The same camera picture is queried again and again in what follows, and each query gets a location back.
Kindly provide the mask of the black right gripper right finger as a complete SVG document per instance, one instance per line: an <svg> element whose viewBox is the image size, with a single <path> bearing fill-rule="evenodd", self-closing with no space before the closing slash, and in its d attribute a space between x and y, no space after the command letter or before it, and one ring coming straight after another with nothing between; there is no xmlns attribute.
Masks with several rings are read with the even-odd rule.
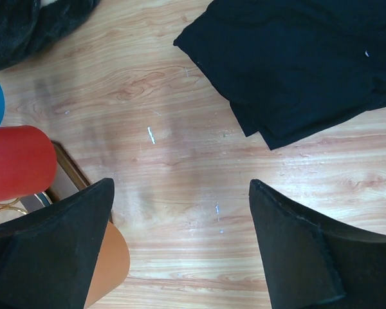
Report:
<svg viewBox="0 0 386 309"><path fill-rule="evenodd" d="M250 211L273 308L386 308L386 235L301 205L260 180Z"/></svg>

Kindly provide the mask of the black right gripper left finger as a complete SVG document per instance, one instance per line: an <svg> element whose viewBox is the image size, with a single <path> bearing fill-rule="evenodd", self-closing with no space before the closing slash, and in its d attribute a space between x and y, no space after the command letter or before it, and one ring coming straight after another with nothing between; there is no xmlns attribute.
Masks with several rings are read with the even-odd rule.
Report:
<svg viewBox="0 0 386 309"><path fill-rule="evenodd" d="M0 308L83 308L115 196L104 178L0 224Z"/></svg>

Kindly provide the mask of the orange wine glass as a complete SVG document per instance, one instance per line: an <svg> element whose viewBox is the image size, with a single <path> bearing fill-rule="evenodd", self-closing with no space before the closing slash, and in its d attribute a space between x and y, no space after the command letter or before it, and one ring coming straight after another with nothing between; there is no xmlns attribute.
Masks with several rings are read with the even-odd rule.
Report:
<svg viewBox="0 0 386 309"><path fill-rule="evenodd" d="M130 268L130 254L122 233L109 222L84 308L89 308L109 292L120 286Z"/></svg>

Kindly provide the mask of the red wine glass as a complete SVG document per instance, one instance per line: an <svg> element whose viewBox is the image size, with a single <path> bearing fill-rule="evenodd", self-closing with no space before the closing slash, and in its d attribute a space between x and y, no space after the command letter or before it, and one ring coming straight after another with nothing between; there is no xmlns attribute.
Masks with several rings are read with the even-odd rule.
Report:
<svg viewBox="0 0 386 309"><path fill-rule="evenodd" d="M0 127L0 202L45 191L56 171L55 148L40 129Z"/></svg>

